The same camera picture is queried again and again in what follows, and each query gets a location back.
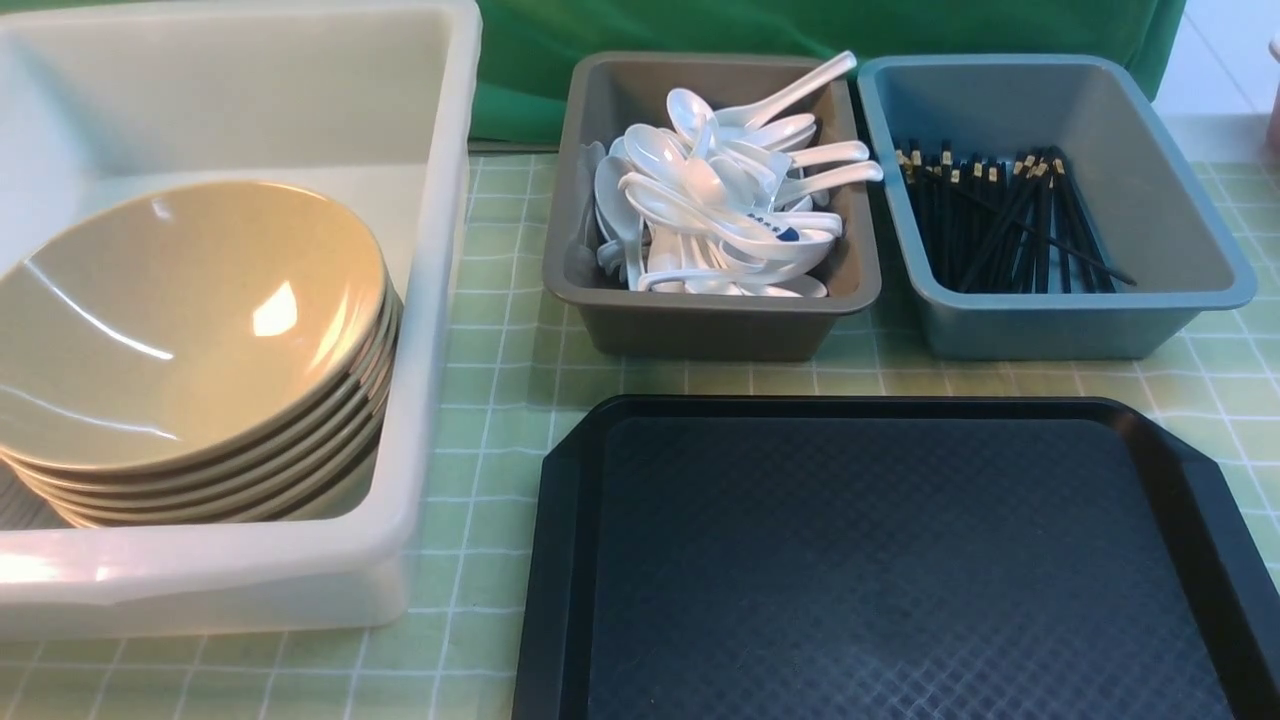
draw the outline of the gray plastic bin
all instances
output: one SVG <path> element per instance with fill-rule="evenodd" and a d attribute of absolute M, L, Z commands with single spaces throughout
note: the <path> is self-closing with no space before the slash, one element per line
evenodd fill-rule
<path fill-rule="evenodd" d="M 1190 167 L 1119 65 L 1079 55 L 882 58 L 858 76 L 881 158 L 916 138 L 1011 159 L 1060 146 L 1110 261 L 1115 295 L 964 295 L 938 284 L 900 172 L 884 191 L 934 355 L 1146 357 L 1202 310 L 1249 302 L 1257 278 Z"/>
<path fill-rule="evenodd" d="M 591 178 L 584 150 L 608 147 L 632 123 L 666 127 L 667 92 L 687 87 L 714 108 L 759 100 L 819 63 L 804 58 L 604 53 L 579 63 L 570 87 L 543 281 L 576 306 L 600 352 L 695 360 L 803 361 L 836 320 L 879 295 L 879 260 L 863 186 L 831 193 L 845 236 L 814 270 L 829 297 L 777 299 L 631 292 L 596 266 Z M 815 143 L 858 138 L 849 85 L 833 82 L 791 111 L 818 115 Z"/>

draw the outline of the white plastic bin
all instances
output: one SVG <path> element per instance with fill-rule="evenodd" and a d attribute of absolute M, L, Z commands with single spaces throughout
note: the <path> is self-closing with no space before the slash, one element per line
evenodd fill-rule
<path fill-rule="evenodd" d="M 0 17 L 0 272 L 127 197 L 261 178 L 360 214 L 407 301 L 378 469 L 355 511 L 83 530 L 17 511 L 20 488 L 9 486 L 0 639 L 367 625 L 403 612 L 479 51 L 471 0 L 193 0 Z M 0 470 L 0 491 L 13 482 Z"/>

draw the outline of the green grid pattern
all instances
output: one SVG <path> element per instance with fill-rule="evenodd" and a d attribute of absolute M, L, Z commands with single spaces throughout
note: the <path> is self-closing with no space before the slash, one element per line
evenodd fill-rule
<path fill-rule="evenodd" d="M 813 363 L 603 356 L 541 290 L 553 156 L 471 160 L 438 447 L 412 609 L 374 630 L 0 644 L 6 720 L 489 720 L 511 712 L 541 456 L 620 392 L 1100 395 L 1217 459 L 1280 582 L 1280 168 L 1197 173 L 1258 272 L 1257 300 L 1206 314 L 1143 363 L 940 363 L 901 261 Z"/>

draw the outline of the chopsticks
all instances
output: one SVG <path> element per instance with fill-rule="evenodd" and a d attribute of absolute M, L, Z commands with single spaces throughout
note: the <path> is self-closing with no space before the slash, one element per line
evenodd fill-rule
<path fill-rule="evenodd" d="M 897 152 L 934 279 L 957 292 L 1092 293 L 1135 286 L 1105 260 L 1088 210 L 1057 147 L 1012 163 L 956 161 L 916 140 Z"/>

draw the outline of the green curtain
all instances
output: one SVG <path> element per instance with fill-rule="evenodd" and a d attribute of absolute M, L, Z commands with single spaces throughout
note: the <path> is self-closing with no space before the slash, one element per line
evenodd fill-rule
<path fill-rule="evenodd" d="M 1082 53 L 1155 97 L 1185 0 L 479 0 L 477 138 L 557 142 L 573 65 L 603 50 L 863 60 L 932 53 Z"/>

